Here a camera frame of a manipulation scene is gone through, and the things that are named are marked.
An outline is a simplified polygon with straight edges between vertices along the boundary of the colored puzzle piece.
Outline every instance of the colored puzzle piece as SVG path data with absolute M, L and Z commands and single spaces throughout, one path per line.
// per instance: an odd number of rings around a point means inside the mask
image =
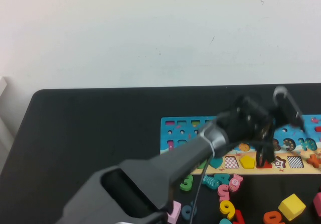
M 240 163 L 243 166 L 244 169 L 253 169 L 255 166 L 255 160 L 248 156 L 248 155 L 244 155 L 241 159 L 240 159 Z
M 270 168 L 272 168 L 272 164 L 267 162 L 267 160 L 265 160 L 263 166 L 258 166 L 257 163 L 256 163 L 256 168 L 258 168 L 258 169 L 270 169 Z
M 191 218 L 191 212 L 192 212 L 193 202 L 191 202 L 191 205 L 184 205 L 181 211 L 182 218 L 184 220 L 189 220 Z M 195 211 L 193 214 L 193 217 L 195 217 L 197 211 L 197 207 L 195 206 Z
M 199 167 L 197 167 L 197 168 L 203 169 L 205 167 L 205 165 L 206 165 L 206 160 L 202 164 L 200 164 Z
M 222 174 L 214 174 L 214 179 L 218 180 L 220 184 L 228 185 L 230 183 L 230 174 L 222 173 Z
M 313 165 L 314 168 L 318 168 L 319 164 L 321 164 L 321 159 L 319 159 L 318 157 L 316 157 L 316 155 L 310 155 L 310 158 L 308 158 L 307 163 Z
M 193 183 L 193 176 L 192 175 L 188 175 L 185 180 L 184 183 L 180 184 L 180 188 L 183 191 L 189 191 L 192 189 L 192 183 Z
M 223 163 L 223 157 L 220 158 L 212 158 L 210 161 L 210 166 L 213 168 L 217 169 L 219 168 Z
M 240 210 L 235 209 L 235 216 L 236 216 L 236 221 L 234 221 L 233 224 L 245 224 L 244 218 Z
M 229 220 L 227 220 L 226 218 L 220 220 L 219 224 L 232 224 Z
M 216 190 L 220 186 L 220 182 L 218 180 L 208 175 L 204 176 L 202 184 L 206 184 L 208 188 L 211 188 L 213 190 Z

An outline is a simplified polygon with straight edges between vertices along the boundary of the pink block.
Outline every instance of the pink block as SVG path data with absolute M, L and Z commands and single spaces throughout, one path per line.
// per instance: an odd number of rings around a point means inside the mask
M 315 198 L 313 199 L 313 203 L 317 211 L 317 215 L 321 216 L 321 192 L 316 194 Z
M 179 218 L 180 213 L 181 213 L 181 208 L 182 208 L 182 204 L 180 204 L 177 201 L 173 202 L 173 212 L 172 212 L 172 214 L 169 215 L 167 213 L 167 215 L 169 216 L 169 218 L 167 220 L 168 223 L 176 224 L 177 219 Z

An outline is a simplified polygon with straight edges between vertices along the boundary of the black cable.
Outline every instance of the black cable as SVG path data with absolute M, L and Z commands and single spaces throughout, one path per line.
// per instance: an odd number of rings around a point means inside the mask
M 197 188 L 197 192 L 196 192 L 196 195 L 195 195 L 195 199 L 194 199 L 194 202 L 193 202 L 193 207 L 192 207 L 192 211 L 191 211 L 191 219 L 190 219 L 190 224 L 192 224 L 193 222 L 193 216 L 194 216 L 194 211 L 195 211 L 195 208 L 196 208 L 196 201 L 197 201 L 197 197 L 199 196 L 199 192 L 200 192 L 200 189 L 201 189 L 201 185 L 202 185 L 202 182 L 203 182 L 203 179 L 204 179 L 204 176 L 205 176 L 205 173 L 206 173 L 206 169 L 207 167 L 209 166 L 210 164 L 210 160 L 211 158 L 209 158 L 203 168 L 203 171 L 202 171 L 202 174 L 201 174 L 201 181 L 199 183 L 199 186 Z

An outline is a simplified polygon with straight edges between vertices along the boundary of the blue puzzle board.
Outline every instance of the blue puzzle board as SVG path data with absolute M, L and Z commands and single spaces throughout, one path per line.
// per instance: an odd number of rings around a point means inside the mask
M 184 144 L 189 139 L 196 136 L 198 128 L 215 117 L 164 117 L 160 125 L 160 152 L 169 149 L 168 141 L 173 141 L 174 148 Z M 274 133 L 274 138 L 278 140 L 279 145 L 283 146 L 283 140 L 286 138 L 293 139 L 297 146 L 301 145 L 299 139 L 305 140 L 307 137 L 313 139 L 315 143 L 321 142 L 321 132 L 316 132 L 315 128 L 321 126 L 321 115 L 303 115 L 306 132 L 291 127 L 283 126 Z

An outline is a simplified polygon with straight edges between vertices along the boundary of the pink number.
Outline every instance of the pink number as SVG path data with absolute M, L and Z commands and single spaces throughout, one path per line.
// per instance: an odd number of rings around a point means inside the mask
M 228 185 L 220 185 L 217 189 L 217 193 L 220 196 L 220 202 L 222 200 L 230 200 L 229 186 Z

